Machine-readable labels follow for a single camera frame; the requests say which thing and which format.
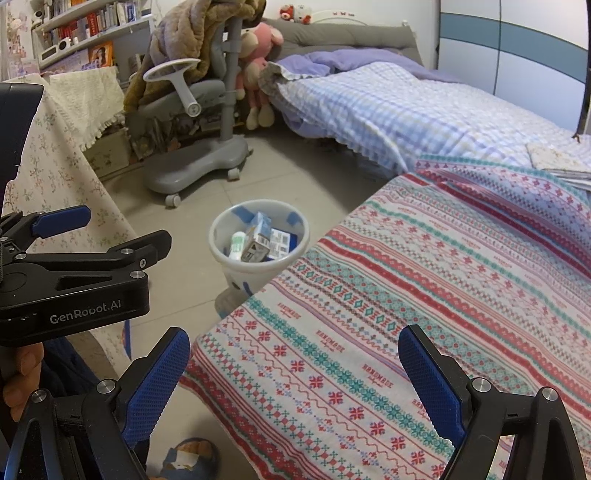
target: white tube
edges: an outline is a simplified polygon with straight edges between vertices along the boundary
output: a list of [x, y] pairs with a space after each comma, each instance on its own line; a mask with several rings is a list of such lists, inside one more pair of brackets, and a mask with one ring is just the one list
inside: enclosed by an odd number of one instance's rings
[[230, 245], [230, 260], [238, 260], [242, 258], [242, 250], [244, 250], [244, 242], [246, 241], [246, 234], [244, 232], [236, 232], [232, 235], [232, 243]]

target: gray chair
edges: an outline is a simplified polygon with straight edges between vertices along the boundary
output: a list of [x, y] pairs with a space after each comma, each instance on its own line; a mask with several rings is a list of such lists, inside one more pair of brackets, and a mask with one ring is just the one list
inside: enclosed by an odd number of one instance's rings
[[212, 41], [211, 65], [208, 76], [187, 85], [183, 73], [194, 67], [199, 59], [171, 60], [157, 65], [144, 74], [146, 82], [170, 81], [175, 92], [142, 105], [128, 116], [127, 125], [132, 140], [145, 135], [149, 128], [171, 122], [179, 116], [197, 117], [202, 109], [222, 106], [221, 127], [218, 138], [198, 140], [194, 144], [166, 152], [160, 152], [144, 160], [145, 185], [157, 193], [166, 195], [166, 205], [177, 207], [179, 192], [198, 181], [212, 170], [228, 170], [228, 179], [240, 177], [238, 166], [252, 152], [241, 135], [233, 134], [234, 108], [236, 104], [236, 74], [241, 47], [242, 20], [233, 17], [226, 23], [228, 39], [223, 41], [221, 26]]

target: human hand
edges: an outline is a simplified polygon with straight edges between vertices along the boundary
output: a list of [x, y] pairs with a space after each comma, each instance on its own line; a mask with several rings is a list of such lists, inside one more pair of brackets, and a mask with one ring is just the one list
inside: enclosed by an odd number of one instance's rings
[[21, 419], [29, 396], [39, 388], [43, 353], [42, 343], [22, 346], [16, 350], [14, 361], [19, 373], [4, 385], [2, 392], [4, 403], [10, 407], [10, 415], [14, 421]]

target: pink plush toy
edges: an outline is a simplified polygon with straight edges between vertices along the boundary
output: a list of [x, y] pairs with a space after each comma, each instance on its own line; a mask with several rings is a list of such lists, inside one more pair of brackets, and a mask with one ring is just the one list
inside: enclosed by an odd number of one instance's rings
[[265, 57], [269, 55], [274, 44], [282, 43], [281, 32], [262, 22], [256, 28], [242, 34], [242, 71], [236, 77], [236, 97], [242, 100], [246, 95], [248, 98], [251, 111], [246, 119], [246, 127], [249, 130], [255, 130], [259, 126], [270, 127], [275, 122], [275, 113], [269, 105], [267, 95], [259, 88], [258, 79], [261, 71], [267, 66]]

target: blue checkered blanket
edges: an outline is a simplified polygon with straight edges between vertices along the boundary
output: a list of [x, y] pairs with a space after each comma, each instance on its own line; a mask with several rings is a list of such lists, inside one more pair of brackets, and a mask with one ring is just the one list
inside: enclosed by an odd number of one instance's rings
[[579, 144], [572, 132], [482, 90], [419, 80], [392, 63], [320, 76], [270, 62], [259, 84], [295, 132], [334, 138], [391, 175], [411, 171], [421, 154], [531, 167], [532, 142], [591, 166], [588, 139]]

